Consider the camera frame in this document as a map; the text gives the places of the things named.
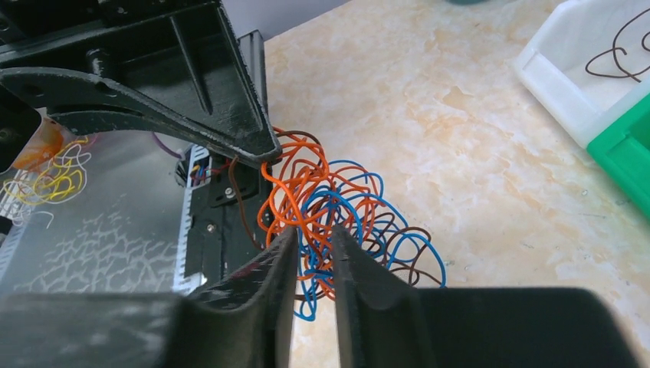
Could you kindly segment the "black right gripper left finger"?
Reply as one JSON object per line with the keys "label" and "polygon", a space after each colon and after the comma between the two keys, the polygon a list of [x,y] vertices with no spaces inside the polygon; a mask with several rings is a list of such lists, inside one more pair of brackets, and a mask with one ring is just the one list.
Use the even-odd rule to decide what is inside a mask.
{"label": "black right gripper left finger", "polygon": [[3,367],[288,365],[297,231],[225,280],[174,293],[19,294],[1,300]]}

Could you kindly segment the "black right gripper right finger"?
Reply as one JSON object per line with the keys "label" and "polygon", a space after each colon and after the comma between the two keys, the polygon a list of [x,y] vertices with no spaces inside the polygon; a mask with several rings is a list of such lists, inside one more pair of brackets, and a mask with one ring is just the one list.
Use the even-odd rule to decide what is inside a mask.
{"label": "black right gripper right finger", "polygon": [[573,287],[416,288],[332,237],[343,367],[638,367],[612,312]]}

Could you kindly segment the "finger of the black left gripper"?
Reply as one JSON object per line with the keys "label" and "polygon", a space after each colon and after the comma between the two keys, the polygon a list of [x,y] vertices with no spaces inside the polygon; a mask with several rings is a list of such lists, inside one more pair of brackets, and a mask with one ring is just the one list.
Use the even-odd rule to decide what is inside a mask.
{"label": "finger of the black left gripper", "polygon": [[233,91],[217,99],[199,122],[114,80],[56,67],[10,67],[1,86],[28,106],[45,107],[60,125],[80,135],[117,130],[163,133],[249,166],[277,159],[280,144],[247,76],[237,73]]}
{"label": "finger of the black left gripper", "polygon": [[[233,91],[240,73],[265,112],[219,1],[3,1],[1,71],[10,67],[95,74],[199,122]],[[2,152],[26,146],[40,109],[52,118],[1,86]]]}

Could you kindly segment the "green plastic bin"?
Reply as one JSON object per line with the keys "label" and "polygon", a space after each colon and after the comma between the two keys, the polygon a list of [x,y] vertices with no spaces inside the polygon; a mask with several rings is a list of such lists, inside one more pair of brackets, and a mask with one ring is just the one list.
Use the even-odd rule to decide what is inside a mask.
{"label": "green plastic bin", "polygon": [[649,96],[617,118],[587,152],[649,217]]}

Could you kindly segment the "white plastic bin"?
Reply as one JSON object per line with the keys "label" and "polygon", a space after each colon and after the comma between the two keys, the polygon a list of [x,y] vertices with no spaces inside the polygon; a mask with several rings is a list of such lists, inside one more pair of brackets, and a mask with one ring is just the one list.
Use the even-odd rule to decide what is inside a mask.
{"label": "white plastic bin", "polygon": [[561,3],[515,59],[521,83],[582,148],[649,94],[649,3]]}

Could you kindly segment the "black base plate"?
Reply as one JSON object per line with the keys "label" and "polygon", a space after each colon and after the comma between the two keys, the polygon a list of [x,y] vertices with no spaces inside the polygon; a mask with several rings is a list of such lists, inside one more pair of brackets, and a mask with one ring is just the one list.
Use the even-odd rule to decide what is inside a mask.
{"label": "black base plate", "polygon": [[193,184],[185,276],[201,272],[220,281],[263,250],[266,233],[258,213],[271,193],[259,169],[214,153],[190,166]]}

